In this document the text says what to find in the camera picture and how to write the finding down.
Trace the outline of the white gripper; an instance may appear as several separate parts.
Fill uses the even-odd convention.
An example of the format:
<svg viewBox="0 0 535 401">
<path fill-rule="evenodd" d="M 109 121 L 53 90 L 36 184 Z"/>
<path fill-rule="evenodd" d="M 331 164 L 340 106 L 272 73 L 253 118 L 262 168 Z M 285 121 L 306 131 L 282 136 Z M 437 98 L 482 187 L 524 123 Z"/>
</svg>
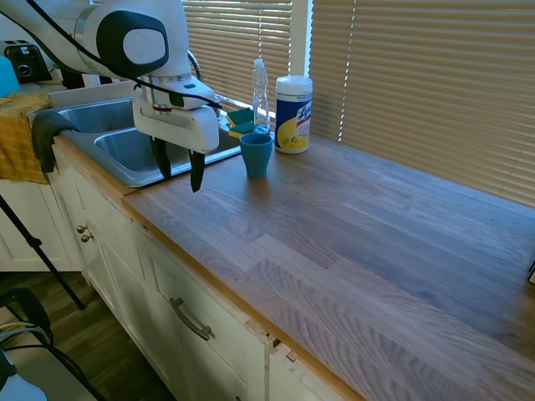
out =
<svg viewBox="0 0 535 401">
<path fill-rule="evenodd" d="M 135 127 L 152 136 L 151 148 L 165 180 L 171 178 L 166 142 L 188 149 L 191 189 L 201 189 L 206 155 L 219 145 L 213 89 L 193 75 L 141 78 L 145 84 L 133 100 Z"/>
</svg>

